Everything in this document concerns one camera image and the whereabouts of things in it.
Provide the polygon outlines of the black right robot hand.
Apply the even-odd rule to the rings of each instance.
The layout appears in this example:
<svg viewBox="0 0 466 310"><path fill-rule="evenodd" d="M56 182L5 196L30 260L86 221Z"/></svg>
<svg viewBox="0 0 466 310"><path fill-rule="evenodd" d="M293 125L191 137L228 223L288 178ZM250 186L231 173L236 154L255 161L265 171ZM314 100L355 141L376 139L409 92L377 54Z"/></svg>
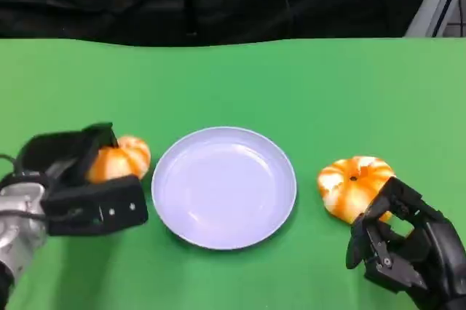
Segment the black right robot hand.
<svg viewBox="0 0 466 310"><path fill-rule="evenodd" d="M391 177L351 225L346 267L418 309L465 308L465 247L453 223Z"/></svg>

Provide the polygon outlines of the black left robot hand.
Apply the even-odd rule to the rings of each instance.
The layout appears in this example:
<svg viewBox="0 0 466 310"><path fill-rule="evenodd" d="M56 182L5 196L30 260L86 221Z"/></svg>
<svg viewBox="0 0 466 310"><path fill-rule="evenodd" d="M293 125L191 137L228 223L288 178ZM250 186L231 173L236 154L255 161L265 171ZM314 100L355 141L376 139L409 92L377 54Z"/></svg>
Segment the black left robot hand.
<svg viewBox="0 0 466 310"><path fill-rule="evenodd" d="M135 175L102 183L87 178L106 146L117 146L110 122L33 136L19 151L15 174L20 182L42 184L44 196L41 212L23 217L44 223L50 236L101 236L143 225L149 213Z"/></svg>

